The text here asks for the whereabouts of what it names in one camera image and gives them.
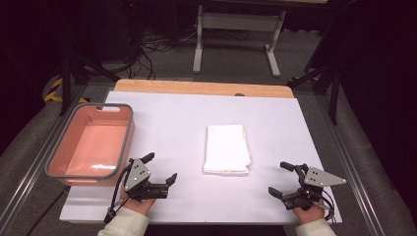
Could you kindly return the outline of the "aluminium rail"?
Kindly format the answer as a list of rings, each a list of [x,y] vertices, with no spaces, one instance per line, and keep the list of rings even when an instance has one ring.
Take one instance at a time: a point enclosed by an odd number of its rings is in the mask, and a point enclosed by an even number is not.
[[[329,105],[327,100],[319,95],[316,97],[316,101],[320,106],[321,112],[324,114],[324,119],[328,125],[328,128],[331,132],[331,136],[337,146],[339,152],[339,159],[341,166],[346,174],[349,185],[353,191],[353,195],[356,199],[356,202],[364,216],[365,222],[368,226],[371,236],[387,236],[383,230],[381,223],[376,215],[374,207],[369,198],[368,192],[363,185],[360,176],[354,166],[353,161],[351,160],[350,153],[347,149],[347,146],[337,128],[329,118]]]
[[[6,236],[32,191],[55,144],[62,132],[69,112],[86,93],[87,86],[72,88],[70,107],[61,115],[61,103],[47,102],[28,122],[3,153],[0,161],[0,236]]]

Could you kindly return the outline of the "white metal desk frame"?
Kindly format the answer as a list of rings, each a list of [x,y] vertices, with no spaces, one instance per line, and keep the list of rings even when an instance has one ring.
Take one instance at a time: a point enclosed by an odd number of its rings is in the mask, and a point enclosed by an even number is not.
[[[269,67],[275,78],[280,77],[280,70],[274,55],[274,49],[280,35],[286,12],[280,11],[276,16],[242,15],[230,13],[206,12],[199,6],[197,16],[197,44],[195,48],[193,73],[198,74],[203,58],[203,29],[210,30],[248,30],[271,33],[271,41],[265,45]]]

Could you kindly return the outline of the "yellow black hazard tape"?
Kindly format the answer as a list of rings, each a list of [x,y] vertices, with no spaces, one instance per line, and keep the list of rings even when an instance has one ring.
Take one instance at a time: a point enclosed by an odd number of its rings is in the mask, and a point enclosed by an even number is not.
[[[59,87],[63,84],[62,78],[57,78],[53,81],[49,91],[46,93],[45,101],[63,102],[64,98],[57,94]]]

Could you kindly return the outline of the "white cloth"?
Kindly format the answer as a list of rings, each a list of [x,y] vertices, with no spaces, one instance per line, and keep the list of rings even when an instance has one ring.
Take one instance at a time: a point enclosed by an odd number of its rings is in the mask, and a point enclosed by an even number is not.
[[[210,174],[249,173],[251,155],[242,125],[207,127],[206,161],[203,170]]]

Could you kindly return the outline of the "black tripod stand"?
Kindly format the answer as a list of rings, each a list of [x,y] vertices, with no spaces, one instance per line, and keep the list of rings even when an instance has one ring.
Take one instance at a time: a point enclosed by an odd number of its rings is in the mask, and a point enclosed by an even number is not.
[[[85,66],[92,68],[94,71],[98,72],[100,75],[110,79],[113,82],[118,82],[120,80],[120,77],[109,72],[98,64],[91,62],[81,55],[70,53],[64,56],[61,60],[63,93],[63,101],[60,112],[61,116],[63,116],[70,109],[70,105],[72,103],[78,101],[77,98],[73,98],[71,93],[71,78],[74,78],[75,82],[80,85],[85,85],[89,81]]]
[[[314,94],[324,94],[328,88],[331,88],[330,99],[328,106],[328,116],[333,125],[336,125],[336,108],[338,101],[340,77],[337,73],[337,67],[335,65],[325,66],[320,69],[316,69],[306,75],[297,78],[295,80],[289,80],[287,86],[291,89],[298,87],[299,85],[310,81],[313,78],[317,78],[316,84],[313,86]]]

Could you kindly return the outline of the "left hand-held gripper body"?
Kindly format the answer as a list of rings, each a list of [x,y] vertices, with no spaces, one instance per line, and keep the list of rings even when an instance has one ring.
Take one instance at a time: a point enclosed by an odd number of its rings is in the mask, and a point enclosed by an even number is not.
[[[136,201],[166,199],[169,185],[153,184],[149,181],[150,171],[140,159],[135,159],[126,176],[124,191]]]

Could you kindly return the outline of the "white table mat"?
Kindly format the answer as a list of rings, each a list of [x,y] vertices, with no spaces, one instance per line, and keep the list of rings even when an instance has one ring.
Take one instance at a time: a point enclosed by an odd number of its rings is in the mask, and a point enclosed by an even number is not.
[[[133,108],[130,155],[155,154],[147,165],[150,181],[177,177],[167,198],[150,210],[151,224],[296,222],[268,188],[298,189],[297,174],[281,168],[283,161],[322,165],[297,99],[112,91],[106,100]],[[248,174],[204,172],[209,125],[243,126],[251,154]]]

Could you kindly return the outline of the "person's right hand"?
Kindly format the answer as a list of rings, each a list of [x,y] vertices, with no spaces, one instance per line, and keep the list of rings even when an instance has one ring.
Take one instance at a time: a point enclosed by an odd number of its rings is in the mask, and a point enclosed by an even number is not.
[[[325,217],[325,210],[317,205],[313,205],[307,210],[296,207],[292,211],[301,224],[307,224]]]

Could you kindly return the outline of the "person's left hand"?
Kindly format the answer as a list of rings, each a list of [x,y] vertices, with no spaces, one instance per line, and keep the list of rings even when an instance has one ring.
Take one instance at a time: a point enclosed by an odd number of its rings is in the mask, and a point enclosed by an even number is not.
[[[147,199],[142,202],[131,199],[124,191],[121,191],[120,198],[125,201],[123,207],[131,209],[137,213],[147,216],[156,199]]]

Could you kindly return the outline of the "pink basin with grey rim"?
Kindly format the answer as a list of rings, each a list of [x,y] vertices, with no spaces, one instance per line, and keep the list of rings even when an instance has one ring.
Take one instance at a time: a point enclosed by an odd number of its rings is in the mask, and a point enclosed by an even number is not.
[[[68,186],[113,186],[135,131],[128,104],[84,103],[65,124],[45,173]]]

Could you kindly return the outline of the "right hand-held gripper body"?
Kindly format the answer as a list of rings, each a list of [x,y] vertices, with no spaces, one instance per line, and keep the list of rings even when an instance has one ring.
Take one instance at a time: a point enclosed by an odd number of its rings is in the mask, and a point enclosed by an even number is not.
[[[300,207],[307,210],[318,203],[323,196],[324,187],[342,185],[346,180],[327,173],[321,169],[307,164],[294,165],[294,171],[298,175],[300,188],[293,194],[281,198],[287,209]]]

